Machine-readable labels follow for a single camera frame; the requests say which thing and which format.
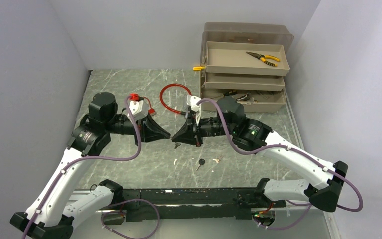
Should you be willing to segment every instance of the gray wall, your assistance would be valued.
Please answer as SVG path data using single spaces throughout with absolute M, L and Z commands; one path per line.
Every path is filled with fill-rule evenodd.
M 382 239 L 382 1 L 322 1 L 295 50 L 286 83 L 304 146 L 347 162 L 364 196 L 361 212 L 336 212 L 341 234 Z M 339 202 L 357 206 L 348 186 Z
M 301 37 L 320 0 L 50 0 L 88 69 L 191 68 L 208 21 L 283 24 Z
M 87 70 L 45 0 L 0 0 L 0 239 L 41 192 L 74 126 Z

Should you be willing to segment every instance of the key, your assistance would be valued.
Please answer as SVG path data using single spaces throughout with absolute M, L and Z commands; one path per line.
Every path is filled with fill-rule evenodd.
M 201 159 L 198 161 L 198 168 L 197 168 L 196 172 L 197 172 L 198 169 L 199 169 L 202 165 L 204 165 L 204 164 L 205 164 L 205 160 L 201 158 Z

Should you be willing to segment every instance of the toolbox lid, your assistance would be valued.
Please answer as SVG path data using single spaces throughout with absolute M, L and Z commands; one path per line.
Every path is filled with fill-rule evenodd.
M 292 44 L 293 35 L 284 25 L 206 22 L 201 42 L 201 66 L 206 65 L 208 41 L 282 45 L 287 52 Z

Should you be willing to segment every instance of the green marble surface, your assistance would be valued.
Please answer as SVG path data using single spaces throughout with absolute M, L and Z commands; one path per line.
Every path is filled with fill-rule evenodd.
M 99 92 L 115 94 L 119 108 L 131 92 L 147 96 L 157 114 L 153 119 L 171 135 L 184 124 L 183 116 L 174 114 L 162 106 L 159 92 L 167 84 L 186 85 L 194 95 L 199 95 L 198 72 L 182 69 L 108 69 L 93 70 L 87 84 L 77 124 L 87 112 L 93 95 Z M 169 88 L 164 93 L 165 102 L 183 109 L 186 91 Z M 203 112 L 202 117 L 215 112 Z M 286 106 L 276 113 L 247 113 L 247 117 L 259 120 L 295 145 L 298 140 Z M 102 156 L 128 157 L 136 152 L 133 136 L 112 135 L 112 142 Z M 220 163 L 213 158 L 222 157 Z M 206 164 L 197 172 L 198 160 Z M 296 173 L 276 161 L 259 155 L 244 156 L 236 153 L 226 137 L 205 138 L 202 147 L 182 144 L 174 149 L 170 140 L 144 143 L 141 154 L 129 162 L 97 160 L 80 180 L 77 188 L 88 189 L 94 183 L 111 179 L 124 188 L 192 188 L 192 187 L 247 187 L 256 186 L 261 178 L 278 180 L 300 179 Z

